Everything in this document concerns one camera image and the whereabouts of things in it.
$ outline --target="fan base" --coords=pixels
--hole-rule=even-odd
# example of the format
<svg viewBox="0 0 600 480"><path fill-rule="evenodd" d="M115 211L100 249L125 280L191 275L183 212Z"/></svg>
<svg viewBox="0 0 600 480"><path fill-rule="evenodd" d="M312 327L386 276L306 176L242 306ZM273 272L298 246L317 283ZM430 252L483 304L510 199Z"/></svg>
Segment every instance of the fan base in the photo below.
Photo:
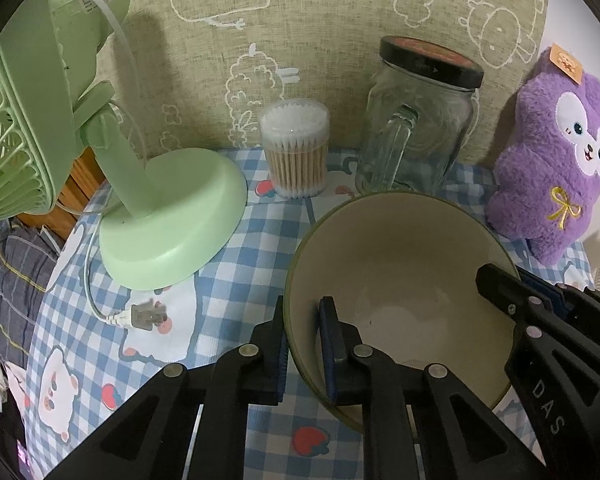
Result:
<svg viewBox="0 0 600 480"><path fill-rule="evenodd" d="M134 290L173 285L209 262L235 231L247 199L240 169L211 150L186 148L147 162L160 205L133 218L115 192L100 225L100 253L109 275Z"/></svg>

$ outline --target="stuffed animal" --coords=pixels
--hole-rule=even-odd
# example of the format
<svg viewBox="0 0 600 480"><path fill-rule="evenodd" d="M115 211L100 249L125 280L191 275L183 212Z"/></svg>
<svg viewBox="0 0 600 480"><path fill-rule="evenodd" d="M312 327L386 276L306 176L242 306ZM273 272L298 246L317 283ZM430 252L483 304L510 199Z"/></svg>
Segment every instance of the stuffed animal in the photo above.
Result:
<svg viewBox="0 0 600 480"><path fill-rule="evenodd" d="M600 195L600 81L577 84L545 51L518 93L513 144L496 161L500 188L487 220L500 234L526 238L553 265L586 231Z"/></svg>

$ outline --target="green fan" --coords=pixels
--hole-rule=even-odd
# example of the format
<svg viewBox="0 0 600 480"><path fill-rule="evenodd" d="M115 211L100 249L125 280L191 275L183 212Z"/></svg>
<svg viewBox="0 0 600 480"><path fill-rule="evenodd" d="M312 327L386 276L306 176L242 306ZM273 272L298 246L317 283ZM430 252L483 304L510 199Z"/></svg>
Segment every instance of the green fan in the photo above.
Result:
<svg viewBox="0 0 600 480"><path fill-rule="evenodd" d="M91 146L112 187L100 225L104 266L128 288L162 288L224 246L246 183L232 161L199 148L143 166L109 104L111 84L90 87L112 31L94 1L25 0L0 34L0 219L53 209L72 162ZM129 0L104 1L125 17Z"/></svg>

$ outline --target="bowl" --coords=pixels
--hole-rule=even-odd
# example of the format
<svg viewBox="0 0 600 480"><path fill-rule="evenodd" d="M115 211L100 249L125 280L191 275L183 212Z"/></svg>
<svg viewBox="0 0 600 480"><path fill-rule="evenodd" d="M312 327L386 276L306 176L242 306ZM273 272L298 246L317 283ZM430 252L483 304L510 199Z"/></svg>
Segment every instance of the bowl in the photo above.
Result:
<svg viewBox="0 0 600 480"><path fill-rule="evenodd" d="M286 277L284 318L291 355L320 402L362 430L360 406L326 395L317 308L333 296L340 320L395 362L446 365L491 409L509 380L514 323L485 300L475 274L492 263L519 277L493 234L459 207L415 192L346 202L304 237Z"/></svg>

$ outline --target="table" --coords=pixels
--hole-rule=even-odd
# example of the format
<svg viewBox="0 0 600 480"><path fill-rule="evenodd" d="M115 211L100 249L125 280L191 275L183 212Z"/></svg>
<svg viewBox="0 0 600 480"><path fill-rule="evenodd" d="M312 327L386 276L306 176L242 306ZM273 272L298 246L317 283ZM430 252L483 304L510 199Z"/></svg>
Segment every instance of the table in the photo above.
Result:
<svg viewBox="0 0 600 480"><path fill-rule="evenodd" d="M197 367L248 341L253 327L273 315L286 269L302 236L328 210L355 195L356 156L328 156L328 186L314 199L284 200L273 193L260 149L223 152L248 183L244 217L227 245L195 275L150 292L128 290L107 275L99 252L91 264L91 292L104 314L151 301L166 306L168 322L151 332L100 322L86 304L81 282L96 215L76 224L44 297L27 367L26 438L39 478L50 471L164 364ZM497 189L493 174L456 164L441 196L484 222L484 205ZM99 208L103 187L91 204ZM513 262L545 280L581 288L592 284L577 241L553 267L542 266L526 242L499 237ZM515 393L498 416L529 447L535 436ZM362 478L361 435L334 418L312 396L290 359L284 401L252 406L248 419L245 478Z"/></svg>

